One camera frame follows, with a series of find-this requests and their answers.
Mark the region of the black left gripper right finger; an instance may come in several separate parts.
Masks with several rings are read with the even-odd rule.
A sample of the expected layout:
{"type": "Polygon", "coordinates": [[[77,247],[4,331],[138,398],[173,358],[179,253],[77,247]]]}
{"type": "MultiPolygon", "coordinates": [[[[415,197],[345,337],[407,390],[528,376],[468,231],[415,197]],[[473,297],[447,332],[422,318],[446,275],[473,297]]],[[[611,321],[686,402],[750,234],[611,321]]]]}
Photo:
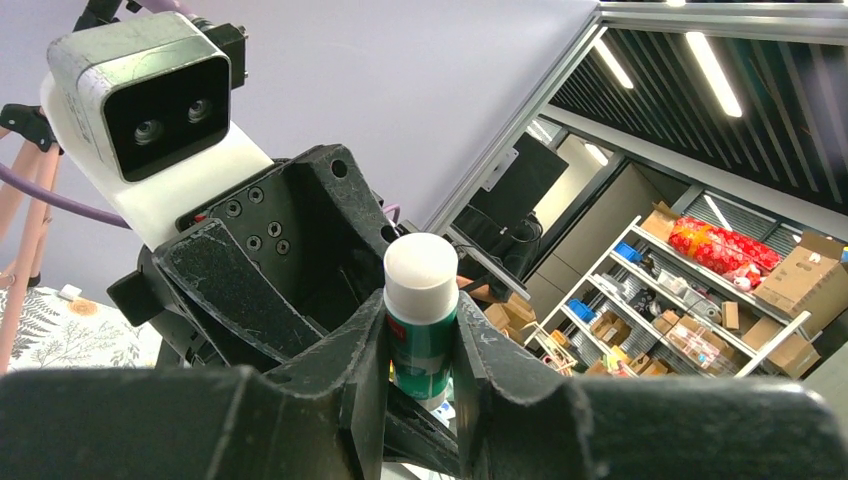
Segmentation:
{"type": "Polygon", "coordinates": [[[452,353],[466,479],[843,479],[822,397],[763,377],[567,377],[466,294],[452,353]]]}

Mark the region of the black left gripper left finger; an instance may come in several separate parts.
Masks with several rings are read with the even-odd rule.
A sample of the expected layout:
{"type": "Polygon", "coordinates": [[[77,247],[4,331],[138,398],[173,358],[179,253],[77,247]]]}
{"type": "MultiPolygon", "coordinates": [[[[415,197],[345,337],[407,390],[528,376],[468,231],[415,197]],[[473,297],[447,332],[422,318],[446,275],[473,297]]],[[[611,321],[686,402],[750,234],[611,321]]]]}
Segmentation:
{"type": "Polygon", "coordinates": [[[5,479],[376,479],[380,292],[279,368],[30,370],[1,382],[5,479]]]}

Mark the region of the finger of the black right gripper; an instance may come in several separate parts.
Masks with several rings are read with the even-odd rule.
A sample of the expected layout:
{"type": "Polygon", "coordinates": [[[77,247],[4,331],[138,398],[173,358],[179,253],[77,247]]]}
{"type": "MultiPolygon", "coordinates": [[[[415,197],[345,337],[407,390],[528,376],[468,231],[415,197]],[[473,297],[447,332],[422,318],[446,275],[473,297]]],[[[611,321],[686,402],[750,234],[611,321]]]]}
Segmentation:
{"type": "Polygon", "coordinates": [[[387,399],[383,461],[461,475],[457,436],[408,397],[387,399]]]}

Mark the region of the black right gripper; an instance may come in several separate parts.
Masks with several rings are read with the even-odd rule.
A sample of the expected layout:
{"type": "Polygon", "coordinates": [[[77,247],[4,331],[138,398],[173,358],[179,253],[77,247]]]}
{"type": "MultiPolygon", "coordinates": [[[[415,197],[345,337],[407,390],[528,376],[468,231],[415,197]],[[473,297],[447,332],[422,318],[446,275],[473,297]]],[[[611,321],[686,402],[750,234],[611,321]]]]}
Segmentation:
{"type": "Polygon", "coordinates": [[[319,145],[181,216],[108,295],[191,365],[280,365],[383,286],[394,236],[351,151],[319,145]]]}

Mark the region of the green white glue stick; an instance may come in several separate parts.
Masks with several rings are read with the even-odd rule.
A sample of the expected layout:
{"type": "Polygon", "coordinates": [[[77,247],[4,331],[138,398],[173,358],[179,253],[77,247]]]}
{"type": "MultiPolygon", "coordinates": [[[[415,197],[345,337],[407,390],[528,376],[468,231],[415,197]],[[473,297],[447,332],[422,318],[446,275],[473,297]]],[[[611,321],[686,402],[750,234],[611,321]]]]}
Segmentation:
{"type": "Polygon", "coordinates": [[[428,411],[445,401],[459,288],[458,255],[444,238],[410,233],[383,258],[383,303],[395,385],[428,411]]]}

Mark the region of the white glue stick cap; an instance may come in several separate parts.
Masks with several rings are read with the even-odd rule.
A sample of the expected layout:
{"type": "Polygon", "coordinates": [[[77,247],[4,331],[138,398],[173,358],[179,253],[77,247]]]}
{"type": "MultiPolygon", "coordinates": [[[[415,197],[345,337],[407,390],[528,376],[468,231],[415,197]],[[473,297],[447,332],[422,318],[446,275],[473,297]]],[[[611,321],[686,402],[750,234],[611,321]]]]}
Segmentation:
{"type": "Polygon", "coordinates": [[[66,284],[60,290],[57,291],[57,296],[59,298],[62,298],[63,300],[73,302],[80,297],[81,292],[81,288],[78,288],[71,284],[66,284]]]}

